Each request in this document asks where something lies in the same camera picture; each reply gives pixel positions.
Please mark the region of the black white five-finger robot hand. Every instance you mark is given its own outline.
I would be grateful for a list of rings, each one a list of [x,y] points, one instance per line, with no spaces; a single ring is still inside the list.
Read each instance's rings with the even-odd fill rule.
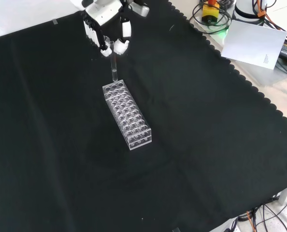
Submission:
[[[126,9],[147,17],[149,7],[142,0],[72,0],[81,12],[86,36],[103,56],[122,55],[131,39],[131,22]]]

